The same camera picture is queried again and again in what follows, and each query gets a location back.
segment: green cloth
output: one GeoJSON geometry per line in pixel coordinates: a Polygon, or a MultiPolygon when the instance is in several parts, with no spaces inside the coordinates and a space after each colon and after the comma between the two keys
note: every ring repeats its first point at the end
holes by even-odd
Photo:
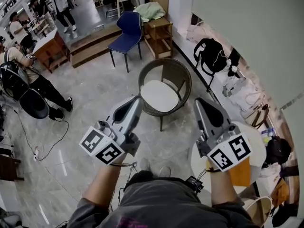
{"type": "Polygon", "coordinates": [[[134,12],[137,12],[141,15],[142,22],[149,22],[151,19],[160,19],[165,16],[166,12],[159,5],[158,2],[148,2],[142,5],[139,5],[134,12]]]}

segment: wooden step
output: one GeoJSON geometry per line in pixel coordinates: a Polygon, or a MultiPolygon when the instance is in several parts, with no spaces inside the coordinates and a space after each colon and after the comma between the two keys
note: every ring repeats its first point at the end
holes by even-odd
{"type": "Polygon", "coordinates": [[[113,41],[115,41],[119,36],[115,36],[106,40],[103,40],[93,46],[80,51],[79,53],[71,56],[72,67],[76,68],[84,63],[93,60],[96,57],[99,57],[107,52],[108,45],[110,45],[113,41]]]}
{"type": "Polygon", "coordinates": [[[77,53],[88,49],[104,40],[118,36],[122,33],[117,25],[111,25],[105,29],[94,32],[91,35],[73,43],[71,45],[71,54],[76,55],[77,53]]]}

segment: gray t-shirt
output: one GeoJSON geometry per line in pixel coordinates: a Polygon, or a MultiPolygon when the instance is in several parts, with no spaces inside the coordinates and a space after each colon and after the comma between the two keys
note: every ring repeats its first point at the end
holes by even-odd
{"type": "Polygon", "coordinates": [[[111,213],[81,199],[68,228],[257,228],[236,203],[208,207],[177,181],[135,183],[111,213]]]}

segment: wooden side table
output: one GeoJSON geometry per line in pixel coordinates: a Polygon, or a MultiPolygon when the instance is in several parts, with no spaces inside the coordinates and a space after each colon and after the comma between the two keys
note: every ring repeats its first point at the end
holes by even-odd
{"type": "Polygon", "coordinates": [[[17,176],[16,163],[21,163],[21,161],[0,155],[0,180],[24,181],[24,178],[17,176]]]}
{"type": "Polygon", "coordinates": [[[166,18],[143,24],[144,40],[155,59],[172,57],[172,23],[166,18]]]}
{"type": "Polygon", "coordinates": [[[57,29],[38,41],[33,54],[50,73],[52,73],[53,68],[64,61],[70,61],[70,50],[57,32],[57,29]]]}

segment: black round object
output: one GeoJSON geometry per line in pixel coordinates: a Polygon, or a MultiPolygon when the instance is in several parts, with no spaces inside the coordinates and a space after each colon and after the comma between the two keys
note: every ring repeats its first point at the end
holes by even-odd
{"type": "Polygon", "coordinates": [[[29,89],[19,102],[23,110],[34,118],[44,119],[48,116],[49,108],[46,101],[33,89],[29,89]]]}

